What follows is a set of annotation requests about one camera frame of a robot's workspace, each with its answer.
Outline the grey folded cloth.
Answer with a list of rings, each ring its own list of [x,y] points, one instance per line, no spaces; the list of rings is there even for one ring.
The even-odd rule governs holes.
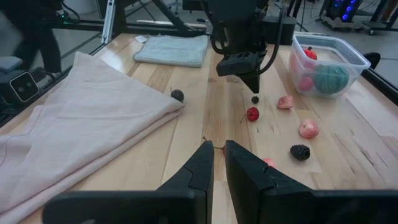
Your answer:
[[[201,67],[206,55],[208,37],[150,36],[132,58],[137,62]]]

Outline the green watermelon toy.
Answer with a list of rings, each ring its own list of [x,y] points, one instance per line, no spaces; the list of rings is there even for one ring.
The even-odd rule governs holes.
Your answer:
[[[314,66],[314,72],[315,88],[324,95],[339,93],[349,82],[349,73],[343,67],[316,65]]]

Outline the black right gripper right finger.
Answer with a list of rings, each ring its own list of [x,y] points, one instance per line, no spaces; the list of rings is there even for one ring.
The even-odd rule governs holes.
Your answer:
[[[398,190],[313,190],[227,140],[238,224],[398,224]]]

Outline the red bell pepper toy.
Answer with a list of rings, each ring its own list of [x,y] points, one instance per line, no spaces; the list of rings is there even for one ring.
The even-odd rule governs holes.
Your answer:
[[[317,60],[317,53],[312,49],[311,46],[306,49],[302,49],[305,54],[304,57],[300,55],[295,49],[290,53],[289,64],[290,71],[294,74],[298,72],[313,72],[315,63],[310,60]]]

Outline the red cherry toy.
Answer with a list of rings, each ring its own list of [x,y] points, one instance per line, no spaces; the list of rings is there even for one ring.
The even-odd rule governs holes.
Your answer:
[[[246,114],[241,118],[240,123],[243,122],[244,119],[247,119],[250,122],[257,121],[259,118],[259,110],[256,107],[250,107],[246,110]]]

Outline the clear plastic tupperware container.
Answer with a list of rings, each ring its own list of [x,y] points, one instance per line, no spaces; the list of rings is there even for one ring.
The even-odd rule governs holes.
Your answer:
[[[315,72],[298,72],[298,74],[294,74],[290,71],[295,89],[298,93],[302,95],[337,98],[346,91],[348,91],[348,89],[356,81],[360,74],[362,74],[363,71],[367,70],[371,65],[371,63],[362,54],[360,54],[345,40],[330,36],[294,34],[290,53],[293,49],[295,49],[298,53],[300,53],[302,57],[304,57],[305,54],[303,53],[302,49],[306,49],[309,46],[311,46],[312,49],[317,53],[318,59],[310,60],[315,63],[315,66],[334,65],[337,67],[343,67],[349,73],[349,82],[342,91],[333,95],[324,95],[320,93],[315,88],[315,84],[310,91],[300,91],[300,79],[302,77],[308,76],[312,77],[314,81]]]

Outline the silver aluminium bracket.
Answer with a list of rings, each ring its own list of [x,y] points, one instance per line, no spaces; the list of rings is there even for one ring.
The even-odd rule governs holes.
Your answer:
[[[104,17],[104,25],[102,32],[102,44],[108,44],[111,40],[113,33],[113,24],[114,24],[114,13],[115,13],[115,0],[108,0],[106,5],[106,14]]]

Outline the black blackberry toy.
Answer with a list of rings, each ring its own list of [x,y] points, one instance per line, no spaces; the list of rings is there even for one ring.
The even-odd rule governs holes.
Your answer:
[[[310,148],[303,144],[293,145],[290,148],[290,153],[298,161],[305,161],[311,155]]]

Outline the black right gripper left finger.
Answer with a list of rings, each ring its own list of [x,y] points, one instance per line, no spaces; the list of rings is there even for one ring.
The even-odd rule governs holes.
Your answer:
[[[69,191],[46,203],[43,224],[211,224],[214,147],[204,141],[156,190]]]

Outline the dark plum toy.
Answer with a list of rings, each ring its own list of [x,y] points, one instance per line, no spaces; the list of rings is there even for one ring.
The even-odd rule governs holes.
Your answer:
[[[184,101],[185,98],[182,90],[172,88],[170,89],[170,96],[181,103]]]

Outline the computer tower purple lights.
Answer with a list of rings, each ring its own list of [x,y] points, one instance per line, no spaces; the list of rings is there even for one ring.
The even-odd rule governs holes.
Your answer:
[[[363,0],[324,0],[322,12],[330,19],[351,22]]]

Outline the pink folded cloth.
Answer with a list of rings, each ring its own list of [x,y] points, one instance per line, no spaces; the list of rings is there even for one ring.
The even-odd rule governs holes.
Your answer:
[[[182,112],[183,104],[76,53],[19,134],[0,136],[0,224],[23,218]]]

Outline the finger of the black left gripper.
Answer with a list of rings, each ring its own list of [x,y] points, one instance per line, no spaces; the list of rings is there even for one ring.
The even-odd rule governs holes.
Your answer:
[[[239,78],[246,84],[246,86],[254,93],[258,94],[260,89],[260,75],[239,75]]]

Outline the low wheeled cart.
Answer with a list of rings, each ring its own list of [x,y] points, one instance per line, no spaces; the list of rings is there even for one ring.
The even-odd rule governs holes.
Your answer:
[[[321,16],[322,24],[328,26],[332,30],[355,30],[361,31],[364,29],[361,22],[343,22],[339,17],[331,19],[327,16]]]

